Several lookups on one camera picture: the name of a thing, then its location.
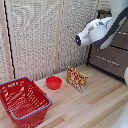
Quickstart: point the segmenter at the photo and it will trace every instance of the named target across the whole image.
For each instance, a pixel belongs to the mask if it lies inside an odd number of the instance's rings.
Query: wooden floor
[[[45,79],[36,84],[52,100],[44,122],[37,128],[110,128],[128,101],[128,87],[91,66],[76,68],[89,78],[84,93],[65,81],[66,71],[56,76],[62,79],[58,90],[46,87]],[[0,103],[0,128],[15,128]]]

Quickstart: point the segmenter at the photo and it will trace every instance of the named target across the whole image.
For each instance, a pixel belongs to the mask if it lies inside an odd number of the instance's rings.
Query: basket handle
[[[15,82],[15,81],[20,80],[20,79],[23,79],[23,78],[29,79],[28,77],[21,77],[21,78],[18,78],[18,79],[14,79],[14,80],[10,80],[10,81],[8,81],[8,82],[2,83],[2,84],[0,84],[0,86],[1,86],[1,85],[4,85],[4,84],[9,84],[9,83],[11,83],[11,82]]]
[[[39,109],[37,109],[37,110],[35,110],[35,111],[33,111],[33,112],[31,112],[31,113],[29,113],[29,114],[27,114],[27,115],[21,117],[21,118],[15,117],[11,109],[8,109],[7,111],[10,111],[10,112],[11,112],[11,115],[12,115],[12,117],[13,117],[15,120],[22,120],[22,119],[24,119],[24,118],[26,118],[26,117],[28,117],[28,116],[30,116],[30,115],[32,115],[32,114],[34,114],[34,113],[36,113],[36,112],[42,110],[42,109],[45,109],[46,107],[49,107],[49,106],[51,105],[51,100],[46,96],[46,94],[44,94],[44,96],[45,96],[45,97],[48,99],[48,101],[49,101],[49,104],[48,104],[48,105],[43,106],[42,108],[39,108]]]

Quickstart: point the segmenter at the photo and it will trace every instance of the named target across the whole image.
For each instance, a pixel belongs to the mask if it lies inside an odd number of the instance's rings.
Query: woven panel
[[[94,18],[96,0],[67,0],[65,22],[60,54],[59,70],[66,70],[68,66],[85,64],[86,47],[78,46],[75,42],[76,34],[80,33],[86,23]]]
[[[98,10],[109,10],[109,9],[110,9],[110,5],[109,5],[108,0],[99,1]]]
[[[60,0],[11,0],[18,77],[54,73]]]
[[[10,78],[5,35],[3,32],[2,18],[0,15],[0,84],[9,81]]]

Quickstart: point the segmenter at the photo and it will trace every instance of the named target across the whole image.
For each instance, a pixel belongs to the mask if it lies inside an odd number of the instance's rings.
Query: pet bowl
[[[56,90],[60,88],[62,80],[56,76],[50,76],[46,78],[46,84],[49,89]]]

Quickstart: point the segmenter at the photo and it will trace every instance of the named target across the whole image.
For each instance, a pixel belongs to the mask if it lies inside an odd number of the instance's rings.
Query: red plastic basket
[[[46,94],[26,77],[1,84],[0,99],[18,128],[35,128],[52,105]]]

